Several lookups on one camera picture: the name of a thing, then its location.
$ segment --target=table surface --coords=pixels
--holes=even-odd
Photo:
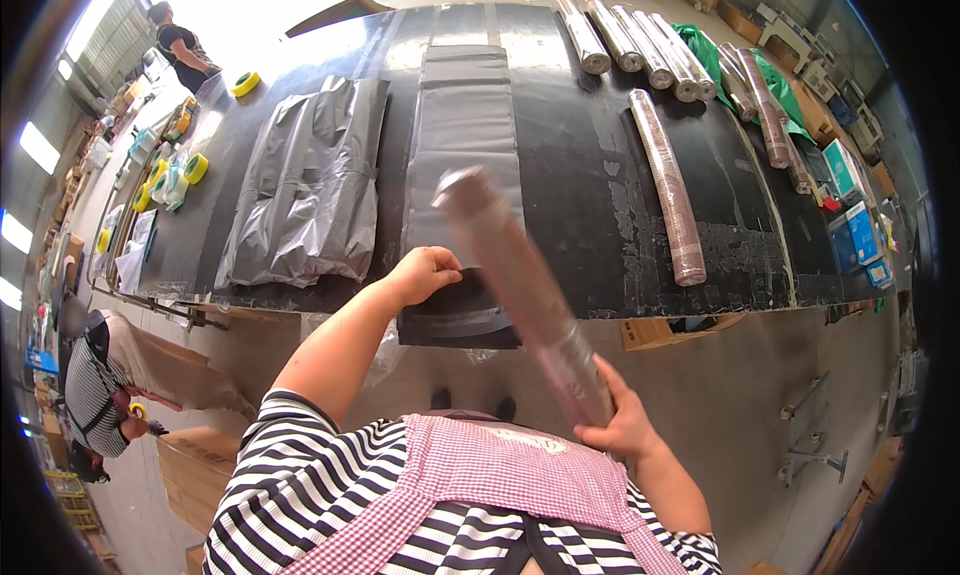
[[[874,288],[863,271],[840,273],[828,233],[835,217],[794,193],[786,172],[766,165],[758,126],[740,125],[720,101],[683,104],[669,91],[653,91],[707,268],[705,284],[678,287],[663,212],[627,105],[630,89],[650,91],[646,77],[616,68],[601,77],[584,74],[550,8],[452,5],[367,16],[285,41],[265,66],[255,65],[263,81],[239,99],[221,77],[210,79],[198,92],[195,122],[184,138],[191,152],[207,157],[209,170],[181,208],[158,214],[138,294],[332,313],[383,277],[401,257],[418,79],[431,44],[506,49],[526,226],[577,317],[782,310],[894,293]],[[376,245],[366,280],[327,275],[302,290],[282,284],[214,290],[261,125],[278,102],[317,92],[329,75],[390,81],[377,164]],[[806,140],[799,148],[810,170],[825,176],[820,151]],[[903,222],[885,211],[906,252]],[[909,287],[909,257],[899,254],[895,261],[896,288]]]

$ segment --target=apron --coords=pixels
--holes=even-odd
[[[396,487],[283,575],[376,573],[440,501],[490,504],[620,533],[648,575],[687,575],[627,505],[622,464],[579,443],[507,423],[409,414]]]

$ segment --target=light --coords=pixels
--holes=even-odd
[[[20,290],[14,287],[10,281],[0,277],[0,301],[19,311],[22,306],[21,295]]]
[[[16,249],[24,254],[29,254],[30,243],[34,240],[34,234],[30,232],[30,229],[20,224],[20,221],[15,219],[14,215],[6,210],[0,210],[0,215],[3,215],[3,221],[2,224],[0,224],[0,235],[3,235],[3,239],[13,244],[13,247]]]
[[[48,174],[54,173],[57,160],[60,160],[60,153],[50,145],[47,138],[43,137],[33,123],[27,123],[27,126],[23,127],[20,146],[27,150],[30,158],[35,160],[44,171]]]
[[[63,77],[64,81],[70,79],[70,76],[73,75],[73,69],[70,67],[70,63],[66,60],[61,60],[59,64],[56,65],[56,69],[60,71],[60,76]]]
[[[114,0],[93,0],[86,7],[83,16],[79,18],[77,28],[73,29],[73,35],[66,45],[66,54],[74,62],[80,60],[80,54],[84,53],[90,38],[93,37],[93,31],[97,30],[107,11],[114,5]]]

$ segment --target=concrete floor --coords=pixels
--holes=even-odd
[[[178,14],[197,14],[208,0],[171,0]],[[289,7],[271,0],[231,0],[216,23],[181,22],[194,29],[210,55],[224,62],[238,59],[230,44],[218,47],[223,30],[252,14],[263,25],[261,36],[276,40],[282,31],[313,12],[340,0],[290,0]],[[554,0],[375,0],[397,8],[464,2],[506,2],[553,5]],[[671,22],[693,23],[718,43],[746,43],[715,14],[703,15],[683,0],[606,0],[660,12]],[[170,92],[171,103],[179,98]],[[114,149],[121,155],[123,149]],[[118,164],[107,165],[92,182],[71,218],[74,232],[90,241]],[[80,296],[90,297],[90,289]],[[297,318],[279,322],[223,319],[229,331],[212,327],[186,331],[157,314],[92,293],[95,308],[119,310],[133,324],[210,356],[210,364],[229,373],[247,398],[257,401],[300,340]],[[654,425],[701,486],[729,573],[738,573],[762,559],[791,574],[805,573],[816,559],[831,526],[857,493],[873,454],[880,395],[886,389],[898,347],[896,306],[879,314],[847,317],[824,325],[824,311],[750,315],[713,336],[640,352],[625,352],[619,327],[612,321],[587,321],[584,328],[595,349],[616,366],[643,399]],[[844,484],[836,471],[811,465],[789,488],[776,472],[787,447],[787,424],[781,406],[796,404],[810,381],[831,372],[830,426],[824,450],[849,450]],[[503,351],[472,365],[462,350],[409,348],[396,371],[380,385],[363,391],[347,416],[346,427],[378,417],[396,417],[424,410],[430,391],[450,387],[454,406],[491,410],[510,394],[517,402],[518,422],[559,435],[570,428],[554,399],[545,394],[540,376],[523,350]],[[210,424],[239,435],[244,421],[222,411],[174,413],[148,404],[151,418],[169,429]],[[184,549],[204,536],[180,521],[166,504],[157,467],[156,442],[135,442],[117,460],[108,460],[112,481],[91,485],[110,544],[127,575],[178,573],[185,570]]]

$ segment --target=black and white striped shirt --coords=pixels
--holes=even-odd
[[[111,396],[119,388],[117,382],[126,381],[126,378],[113,360],[107,358],[106,362],[107,366],[103,366],[97,361],[87,340],[79,338],[75,341],[66,369],[63,397],[69,409],[67,418],[70,418],[73,437],[84,447],[108,458],[116,458],[130,443],[120,433],[120,423],[127,415]],[[106,401],[112,403],[106,414],[93,429],[82,435],[81,428],[100,413]]]
[[[406,458],[403,421],[380,419],[340,434],[305,398],[271,390],[241,443],[206,540],[203,571],[277,573],[393,489]],[[627,502],[690,573],[720,573],[712,535],[667,532],[633,484]],[[509,568],[511,546],[531,533],[570,573],[643,573],[618,533],[460,502],[439,502],[380,572],[490,573]]]

